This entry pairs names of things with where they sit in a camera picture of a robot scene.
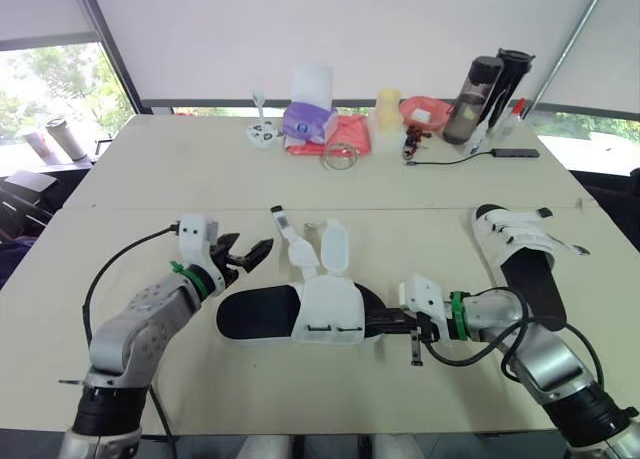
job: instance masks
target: white slipper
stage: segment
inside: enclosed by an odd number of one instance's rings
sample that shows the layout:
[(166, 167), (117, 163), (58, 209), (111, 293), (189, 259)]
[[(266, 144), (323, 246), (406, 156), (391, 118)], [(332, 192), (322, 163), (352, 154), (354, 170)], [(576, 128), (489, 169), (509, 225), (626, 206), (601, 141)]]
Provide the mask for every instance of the white slipper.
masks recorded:
[[(560, 246), (581, 255), (589, 251), (567, 245), (537, 225), (551, 215), (547, 208), (512, 212), (485, 204), (473, 212), (471, 225), (494, 284), (517, 289), (534, 315), (566, 321), (562, 299), (551, 274), (554, 251)], [(554, 330), (559, 328), (556, 321), (545, 325)]]

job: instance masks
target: pink bag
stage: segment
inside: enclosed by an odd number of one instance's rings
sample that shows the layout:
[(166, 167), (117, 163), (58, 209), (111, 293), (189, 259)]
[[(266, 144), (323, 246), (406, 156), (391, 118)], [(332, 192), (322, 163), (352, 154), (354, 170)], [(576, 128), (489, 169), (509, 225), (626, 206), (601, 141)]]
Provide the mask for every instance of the pink bag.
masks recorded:
[(360, 155), (371, 152), (366, 117), (361, 114), (338, 116), (336, 132), (333, 133), (325, 145), (313, 144), (311, 142), (287, 145), (287, 142), (285, 142), (285, 149), (289, 154), (320, 156), (324, 152), (325, 147), (338, 143), (346, 143), (353, 146)]

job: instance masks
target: black chair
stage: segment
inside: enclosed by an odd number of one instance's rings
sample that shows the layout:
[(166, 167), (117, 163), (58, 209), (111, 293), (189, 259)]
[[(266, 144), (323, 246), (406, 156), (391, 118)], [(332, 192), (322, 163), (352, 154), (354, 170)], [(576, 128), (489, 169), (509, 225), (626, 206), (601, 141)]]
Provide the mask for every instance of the black chair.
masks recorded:
[(640, 252), (640, 168), (629, 177), (571, 171)]

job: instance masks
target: tissue box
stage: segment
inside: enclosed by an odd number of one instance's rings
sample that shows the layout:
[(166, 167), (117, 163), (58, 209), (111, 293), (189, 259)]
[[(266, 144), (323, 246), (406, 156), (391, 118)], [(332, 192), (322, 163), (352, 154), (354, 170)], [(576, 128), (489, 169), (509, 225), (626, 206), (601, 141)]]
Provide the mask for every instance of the tissue box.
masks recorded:
[(292, 102), (284, 112), (282, 132), (286, 136), (315, 144), (325, 144), (337, 127), (337, 111)]

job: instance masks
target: black bottle lid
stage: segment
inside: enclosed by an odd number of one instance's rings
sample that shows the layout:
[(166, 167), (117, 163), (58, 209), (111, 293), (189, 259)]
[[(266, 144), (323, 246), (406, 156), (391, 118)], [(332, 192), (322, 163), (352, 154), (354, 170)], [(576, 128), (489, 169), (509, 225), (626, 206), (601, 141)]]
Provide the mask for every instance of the black bottle lid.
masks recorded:
[(469, 69), (469, 80), (473, 84), (492, 84), (502, 70), (504, 62), (498, 57), (476, 57)]

